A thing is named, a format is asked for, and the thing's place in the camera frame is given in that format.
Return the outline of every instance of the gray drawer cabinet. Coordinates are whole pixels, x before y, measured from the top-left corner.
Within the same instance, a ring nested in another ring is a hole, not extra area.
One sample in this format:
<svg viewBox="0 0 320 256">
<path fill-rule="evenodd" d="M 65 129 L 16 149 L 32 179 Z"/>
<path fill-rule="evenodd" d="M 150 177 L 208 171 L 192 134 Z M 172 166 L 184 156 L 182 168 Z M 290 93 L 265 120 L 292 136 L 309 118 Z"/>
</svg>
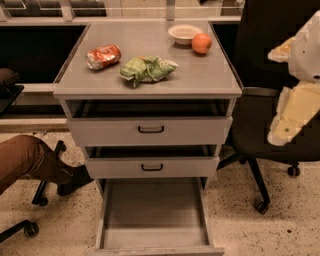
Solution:
<svg viewBox="0 0 320 256">
<path fill-rule="evenodd" d="M 188 23 L 211 35 L 205 57 L 174 44 L 167 30 L 177 22 L 90 24 L 57 83 L 54 94 L 103 197 L 90 255 L 224 253 L 213 246 L 201 178 L 216 173 L 241 90 L 209 24 Z M 123 49 L 121 62 L 92 72 L 84 56 L 106 42 Z M 179 67 L 131 89 L 119 69 L 141 49 Z"/>
</svg>

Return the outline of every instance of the black shoe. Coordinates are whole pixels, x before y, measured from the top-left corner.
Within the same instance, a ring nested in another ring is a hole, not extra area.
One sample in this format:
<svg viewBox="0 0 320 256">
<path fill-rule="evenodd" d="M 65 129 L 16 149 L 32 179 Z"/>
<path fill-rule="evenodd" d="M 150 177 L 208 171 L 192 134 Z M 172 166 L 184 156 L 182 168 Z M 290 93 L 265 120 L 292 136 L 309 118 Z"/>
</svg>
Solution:
<svg viewBox="0 0 320 256">
<path fill-rule="evenodd" d="M 59 196 L 70 195 L 72 192 L 76 191 L 78 188 L 81 188 L 84 185 L 87 185 L 91 181 L 93 181 L 93 179 L 90 178 L 85 165 L 76 167 L 74 168 L 71 182 L 67 184 L 58 185 L 58 189 L 57 189 L 58 195 Z"/>
</svg>

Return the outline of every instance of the speckled floor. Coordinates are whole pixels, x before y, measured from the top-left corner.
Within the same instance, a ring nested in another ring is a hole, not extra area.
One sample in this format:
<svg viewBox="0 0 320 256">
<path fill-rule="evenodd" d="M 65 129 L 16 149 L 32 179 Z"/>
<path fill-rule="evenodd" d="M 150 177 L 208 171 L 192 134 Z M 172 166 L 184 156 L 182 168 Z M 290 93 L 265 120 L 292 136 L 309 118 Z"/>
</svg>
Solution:
<svg viewBox="0 0 320 256">
<path fill-rule="evenodd" d="M 0 134 L 0 141 L 15 134 Z M 51 147 L 59 139 L 67 145 L 62 159 L 83 162 L 69 133 L 35 134 Z M 205 200 L 214 245 L 226 256 L 320 255 L 320 163 L 301 163 L 302 175 L 291 178 L 286 165 L 259 161 L 270 196 L 269 211 L 260 215 L 253 202 L 260 194 L 249 167 L 234 163 L 210 180 Z M 0 231 L 29 219 L 40 227 L 31 239 L 23 232 L 0 244 L 0 255 L 65 256 L 94 251 L 102 198 L 95 183 L 67 197 L 46 190 L 49 204 L 31 204 L 39 182 L 22 179 L 0 197 Z"/>
</svg>

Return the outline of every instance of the chair wheel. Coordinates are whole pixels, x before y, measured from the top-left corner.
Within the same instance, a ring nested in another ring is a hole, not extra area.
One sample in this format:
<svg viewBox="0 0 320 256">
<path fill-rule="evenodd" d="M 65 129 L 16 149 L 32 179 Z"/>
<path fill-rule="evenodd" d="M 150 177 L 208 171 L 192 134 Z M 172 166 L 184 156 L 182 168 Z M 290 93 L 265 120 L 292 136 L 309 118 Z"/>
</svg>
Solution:
<svg viewBox="0 0 320 256">
<path fill-rule="evenodd" d="M 269 210 L 269 204 L 266 204 L 264 201 L 258 202 L 254 208 L 264 215 Z"/>
<path fill-rule="evenodd" d="M 239 162 L 240 162 L 240 164 L 245 164 L 247 162 L 247 160 L 242 158 L 242 159 L 239 160 Z"/>
<path fill-rule="evenodd" d="M 41 198 L 39 206 L 46 206 L 48 204 L 48 199 L 46 197 Z"/>
<path fill-rule="evenodd" d="M 61 151 L 61 152 L 65 152 L 66 150 L 67 150 L 67 147 L 66 147 L 65 144 L 63 144 L 63 145 L 61 146 L 61 148 L 60 148 L 60 151 Z"/>
<path fill-rule="evenodd" d="M 288 168 L 288 174 L 290 176 L 300 176 L 301 170 L 300 170 L 299 167 L 291 166 L 291 167 Z"/>
<path fill-rule="evenodd" d="M 39 233 L 39 227 L 37 223 L 33 222 L 24 227 L 24 235 L 26 237 L 34 237 Z"/>
</svg>

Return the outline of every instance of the brown pants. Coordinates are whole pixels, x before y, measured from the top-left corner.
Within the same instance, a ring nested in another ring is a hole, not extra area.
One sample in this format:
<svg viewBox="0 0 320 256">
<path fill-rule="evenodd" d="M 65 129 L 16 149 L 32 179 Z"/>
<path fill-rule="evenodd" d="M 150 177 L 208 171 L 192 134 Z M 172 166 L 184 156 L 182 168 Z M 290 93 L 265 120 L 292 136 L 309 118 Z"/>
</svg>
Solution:
<svg viewBox="0 0 320 256">
<path fill-rule="evenodd" d="M 0 143 L 0 195 L 24 174 L 59 185 L 71 181 L 72 170 L 36 137 L 18 135 Z"/>
</svg>

